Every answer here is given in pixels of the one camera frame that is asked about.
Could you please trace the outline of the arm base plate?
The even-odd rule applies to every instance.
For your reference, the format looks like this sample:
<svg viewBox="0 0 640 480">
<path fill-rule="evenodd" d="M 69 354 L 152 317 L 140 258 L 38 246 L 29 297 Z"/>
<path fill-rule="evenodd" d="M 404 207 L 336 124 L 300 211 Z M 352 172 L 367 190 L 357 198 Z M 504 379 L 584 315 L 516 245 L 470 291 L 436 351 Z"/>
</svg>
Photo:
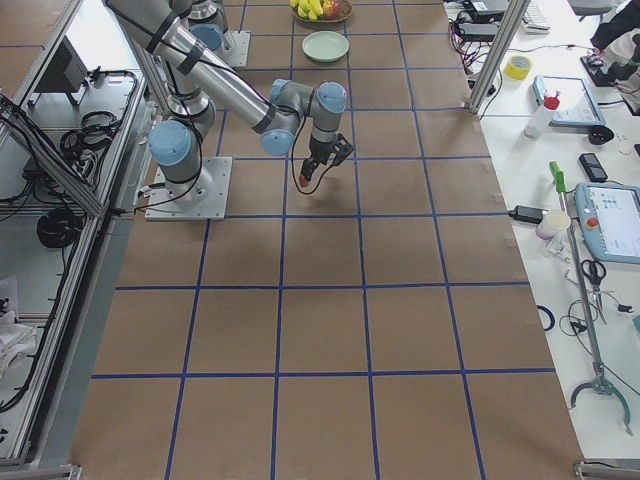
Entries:
<svg viewBox="0 0 640 480">
<path fill-rule="evenodd" d="M 205 157 L 196 185 L 182 197 L 189 184 L 167 183 L 157 167 L 154 181 L 164 186 L 150 192 L 152 207 L 145 210 L 145 218 L 148 221 L 224 220 L 232 163 L 232 157 Z"/>
<path fill-rule="evenodd" d="M 233 68 L 245 68 L 249 56 L 251 32 L 228 30 L 224 34 L 221 58 Z"/>
</svg>

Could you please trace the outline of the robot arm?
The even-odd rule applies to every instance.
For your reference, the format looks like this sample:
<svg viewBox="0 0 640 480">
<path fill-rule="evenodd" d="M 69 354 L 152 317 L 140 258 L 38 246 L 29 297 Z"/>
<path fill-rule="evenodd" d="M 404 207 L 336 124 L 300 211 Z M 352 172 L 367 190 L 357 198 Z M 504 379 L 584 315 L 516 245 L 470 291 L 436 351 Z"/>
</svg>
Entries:
<svg viewBox="0 0 640 480">
<path fill-rule="evenodd" d="M 206 46 L 223 54 L 231 49 L 229 24 L 222 1 L 170 1 L 169 6 Z"/>
<path fill-rule="evenodd" d="M 354 147 L 339 132 L 346 90 L 336 82 L 317 87 L 276 79 L 265 99 L 218 54 L 227 41 L 228 23 L 221 1 L 107 1 L 105 5 L 129 37 L 151 55 L 165 61 L 215 101 L 245 121 L 260 135 L 272 156 L 293 156 L 298 134 L 313 121 L 309 156 L 303 161 L 298 188 L 312 180 L 318 166 L 340 165 Z"/>
</svg>

